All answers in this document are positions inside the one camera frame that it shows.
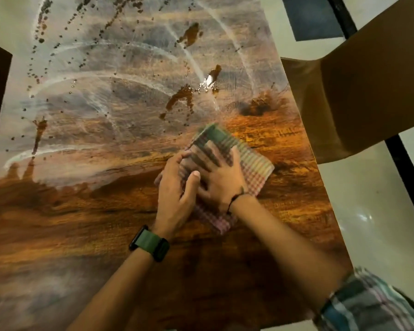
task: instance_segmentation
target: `hand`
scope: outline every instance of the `hand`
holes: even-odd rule
[[[153,232],[170,239],[189,217],[196,200],[200,174],[193,171],[187,179],[185,192],[178,171],[181,160],[190,156],[190,151],[181,151],[171,157],[164,168],[158,192],[158,212]]]
[[[184,163],[187,169],[197,169],[201,173],[201,178],[207,184],[207,189],[198,188],[199,197],[207,204],[216,207],[220,213],[226,213],[232,197],[247,192],[248,187],[245,183],[241,169],[241,158],[237,146],[231,149],[233,165],[229,166],[221,155],[220,151],[212,141],[207,142],[212,154],[215,156],[218,165],[214,164],[208,156],[198,147],[193,147],[193,153],[203,162],[205,168],[197,165],[193,160]]]

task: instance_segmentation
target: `person's right arm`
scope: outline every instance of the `person's right arm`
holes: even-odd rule
[[[219,166],[198,148],[193,148],[193,152],[204,163],[204,168],[193,161],[185,163],[188,169],[197,169],[207,184],[207,189],[199,189],[199,196],[222,213],[230,206],[229,211],[267,246],[281,272],[297,285],[309,307],[319,312],[351,270],[341,266],[332,256],[271,215],[255,197],[244,194],[230,204],[234,195],[248,190],[242,175],[239,151],[236,147],[232,149],[233,165],[229,166],[212,142],[207,143],[207,146],[217,158]]]

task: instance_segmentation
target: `wood grain surface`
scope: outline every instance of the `wood grain surface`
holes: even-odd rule
[[[258,0],[38,1],[0,115],[0,330],[66,328],[153,222],[166,159],[213,121],[275,165],[261,202],[351,266]],[[168,104],[216,65],[215,90]],[[310,317],[242,223],[191,218],[128,329]]]

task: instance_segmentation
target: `watch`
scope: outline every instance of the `watch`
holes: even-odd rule
[[[129,250],[134,251],[138,247],[149,252],[155,261],[160,263],[166,256],[170,244],[166,239],[150,232],[149,227],[144,225],[130,243]]]

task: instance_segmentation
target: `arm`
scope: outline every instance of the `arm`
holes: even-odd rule
[[[152,232],[168,241],[187,220],[195,205],[199,172],[190,175],[184,194],[178,176],[179,164],[189,154],[188,151],[180,152],[167,161],[159,186],[158,212]],[[148,252],[140,248],[133,251],[68,331],[123,330],[132,315],[139,289],[154,264]]]
[[[228,166],[212,142],[208,142],[207,146],[219,166],[198,148],[194,148],[193,152],[204,162],[204,168],[194,161],[184,163],[188,169],[199,170],[207,183],[207,189],[199,188],[199,196],[222,213],[230,206],[230,211],[267,246],[281,272],[293,280],[309,307],[319,312],[330,294],[342,285],[350,270],[273,217],[255,197],[244,194],[230,204],[233,196],[248,190],[241,171],[239,151],[236,147],[232,149],[233,165]]]

